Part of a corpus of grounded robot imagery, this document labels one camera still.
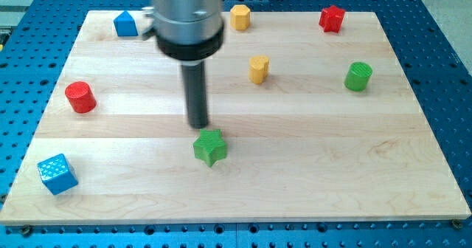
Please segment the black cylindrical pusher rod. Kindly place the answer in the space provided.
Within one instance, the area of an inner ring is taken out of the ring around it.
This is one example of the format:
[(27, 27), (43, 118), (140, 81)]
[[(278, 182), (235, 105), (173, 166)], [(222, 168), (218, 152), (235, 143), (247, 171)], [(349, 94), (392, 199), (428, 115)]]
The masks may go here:
[(192, 128), (208, 125), (207, 85), (204, 61), (182, 61), (181, 74), (187, 119)]

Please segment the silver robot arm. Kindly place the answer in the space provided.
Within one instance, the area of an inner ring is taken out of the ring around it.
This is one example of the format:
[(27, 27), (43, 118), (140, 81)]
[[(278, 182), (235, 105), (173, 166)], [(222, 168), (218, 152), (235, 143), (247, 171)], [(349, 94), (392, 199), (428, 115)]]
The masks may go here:
[(142, 39), (154, 37), (157, 47), (180, 62), (187, 120), (192, 128), (208, 125), (205, 59), (224, 40), (221, 0), (150, 0), (144, 9), (153, 20)]

